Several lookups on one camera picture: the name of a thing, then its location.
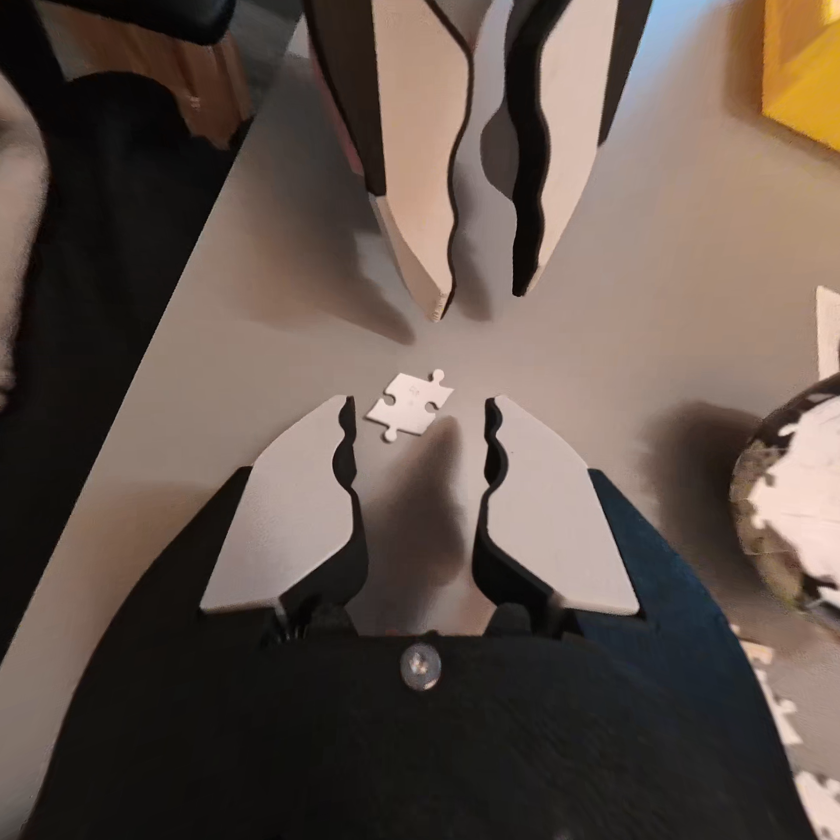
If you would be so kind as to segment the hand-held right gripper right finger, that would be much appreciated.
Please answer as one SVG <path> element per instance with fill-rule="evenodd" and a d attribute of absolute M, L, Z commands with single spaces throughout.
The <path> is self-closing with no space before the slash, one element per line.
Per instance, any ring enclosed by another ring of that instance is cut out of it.
<path fill-rule="evenodd" d="M 471 572 L 495 607 L 539 636 L 574 613 L 640 617 L 616 538 L 582 457 L 506 395 L 486 399 L 485 479 Z"/>

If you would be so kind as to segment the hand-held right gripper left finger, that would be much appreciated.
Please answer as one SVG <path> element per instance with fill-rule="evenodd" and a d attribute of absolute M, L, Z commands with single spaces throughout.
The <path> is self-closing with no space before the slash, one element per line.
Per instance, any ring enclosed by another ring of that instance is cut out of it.
<path fill-rule="evenodd" d="M 369 570 L 356 477 L 355 404 L 336 395 L 255 459 L 200 607 L 278 607 L 308 616 L 346 606 Z"/>

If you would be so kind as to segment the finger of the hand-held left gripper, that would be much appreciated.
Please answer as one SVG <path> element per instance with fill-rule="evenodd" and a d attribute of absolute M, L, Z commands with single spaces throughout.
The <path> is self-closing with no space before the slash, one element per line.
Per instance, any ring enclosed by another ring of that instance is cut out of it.
<path fill-rule="evenodd" d="M 454 168 L 471 54 L 436 2 L 373 1 L 372 20 L 385 192 L 371 204 L 408 293 L 438 322 L 455 291 Z"/>
<path fill-rule="evenodd" d="M 617 8 L 617 1 L 536 2 L 512 41 L 506 94 L 518 142 L 516 297 L 539 281 L 592 173 Z"/>

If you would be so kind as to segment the white puzzle piece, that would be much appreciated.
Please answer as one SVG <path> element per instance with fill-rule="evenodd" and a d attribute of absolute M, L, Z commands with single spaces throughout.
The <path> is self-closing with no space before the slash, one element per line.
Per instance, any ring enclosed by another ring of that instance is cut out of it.
<path fill-rule="evenodd" d="M 382 426 L 381 437 L 388 444 L 399 434 L 422 436 L 454 391 L 444 385 L 444 378 L 442 369 L 426 377 L 396 374 L 364 419 Z"/>

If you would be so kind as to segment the partly built puzzle ball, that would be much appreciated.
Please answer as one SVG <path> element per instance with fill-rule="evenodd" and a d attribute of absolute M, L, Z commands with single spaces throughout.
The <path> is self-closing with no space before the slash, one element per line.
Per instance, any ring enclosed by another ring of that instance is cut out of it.
<path fill-rule="evenodd" d="M 729 502 L 744 554 L 792 611 L 839 632 L 839 373 L 762 420 Z"/>

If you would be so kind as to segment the yellow plastic bin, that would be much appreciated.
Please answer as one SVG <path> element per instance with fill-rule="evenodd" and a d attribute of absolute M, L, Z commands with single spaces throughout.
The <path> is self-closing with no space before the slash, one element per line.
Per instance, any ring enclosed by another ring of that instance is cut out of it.
<path fill-rule="evenodd" d="M 763 116 L 839 151 L 839 2 L 763 5 Z"/>

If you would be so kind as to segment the person's dark trousers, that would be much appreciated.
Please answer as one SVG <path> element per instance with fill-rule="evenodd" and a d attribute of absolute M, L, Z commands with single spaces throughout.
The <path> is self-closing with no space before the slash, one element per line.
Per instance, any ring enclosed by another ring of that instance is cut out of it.
<path fill-rule="evenodd" d="M 46 128 L 49 191 L 2 411 L 2 658 L 235 158 L 132 73 L 68 82 Z"/>

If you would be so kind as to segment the white paper sheet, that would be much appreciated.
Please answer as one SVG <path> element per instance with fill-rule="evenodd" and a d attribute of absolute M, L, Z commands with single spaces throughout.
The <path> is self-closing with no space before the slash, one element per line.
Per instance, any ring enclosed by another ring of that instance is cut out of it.
<path fill-rule="evenodd" d="M 839 293 L 825 286 L 815 291 L 818 380 L 839 373 Z"/>

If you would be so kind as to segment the person's beige hoodie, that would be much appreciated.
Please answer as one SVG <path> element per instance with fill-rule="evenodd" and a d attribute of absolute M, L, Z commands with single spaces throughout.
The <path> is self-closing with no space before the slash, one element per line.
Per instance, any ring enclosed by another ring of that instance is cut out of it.
<path fill-rule="evenodd" d="M 1 408 L 16 382 L 25 279 L 45 211 L 49 162 L 34 115 L 1 76 Z"/>

